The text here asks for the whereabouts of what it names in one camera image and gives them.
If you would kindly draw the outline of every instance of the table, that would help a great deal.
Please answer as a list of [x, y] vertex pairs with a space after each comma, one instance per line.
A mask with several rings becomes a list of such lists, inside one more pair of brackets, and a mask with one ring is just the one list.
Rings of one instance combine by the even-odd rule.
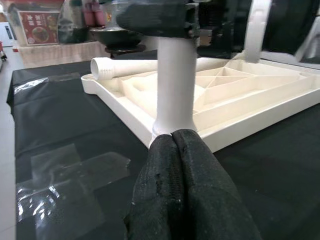
[[[155, 59], [156, 52], [118, 58]], [[55, 182], [46, 183], [40, 192], [47, 194], [54, 186], [60, 196], [67, 198], [57, 197], [55, 207], [49, 205], [54, 214], [42, 219], [37, 212], [24, 215], [18, 209], [18, 218], [22, 219], [17, 224], [17, 240], [124, 239], [123, 217], [129, 210], [133, 185], [148, 150], [97, 96], [83, 92], [80, 76], [89, 72], [89, 62], [80, 62], [22, 69], [12, 74], [8, 103], [15, 121], [17, 190], [29, 193], [27, 187], [32, 183], [34, 193], [38, 189], [37, 174], [53, 168], [56, 171], [49, 172]], [[14, 94], [17, 87], [43, 78], [46, 80], [41, 84]], [[264, 240], [320, 238], [319, 119], [320, 104], [215, 153], [235, 182]], [[116, 153], [119, 159], [131, 162], [125, 174], [123, 168], [117, 168], [122, 174], [120, 179], [103, 185], [100, 182], [104, 179], [86, 177], [90, 171], [97, 171], [89, 163], [97, 163], [95, 159], [106, 153]], [[86, 168], [84, 172], [86, 183], [88, 179], [90, 183], [85, 185], [83, 181], [81, 186], [89, 186], [90, 191], [75, 191], [82, 181], [78, 171], [83, 173], [89, 165], [90, 171]], [[76, 170], [67, 172], [66, 166]], [[106, 175], [113, 176], [106, 169]], [[67, 187], [58, 189], [59, 184], [65, 184], [63, 175], [70, 176], [66, 179], [68, 184], [72, 182], [75, 192]]]

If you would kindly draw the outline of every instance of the black fabric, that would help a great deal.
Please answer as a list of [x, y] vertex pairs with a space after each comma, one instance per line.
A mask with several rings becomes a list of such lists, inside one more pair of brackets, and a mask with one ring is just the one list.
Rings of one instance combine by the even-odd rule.
[[[143, 59], [144, 55], [154, 59], [156, 52], [120, 57]], [[98, 97], [84, 93], [80, 79], [46, 82], [13, 95], [13, 85], [89, 71], [89, 62], [82, 62], [13, 72], [8, 102], [15, 120], [16, 182], [31, 179], [33, 156], [69, 144], [75, 144], [82, 161], [110, 151], [131, 159], [131, 176], [94, 191], [105, 223], [78, 238], [122, 240], [123, 218], [147, 148]], [[320, 104], [215, 153], [264, 240], [320, 239], [319, 119]], [[17, 240], [36, 240], [35, 229], [33, 217], [19, 222]]]
[[255, 223], [236, 186], [208, 146], [192, 130], [178, 130], [186, 211], [193, 240], [260, 240]]
[[178, 148], [171, 136], [159, 136], [134, 185], [127, 239], [184, 239], [184, 198]]

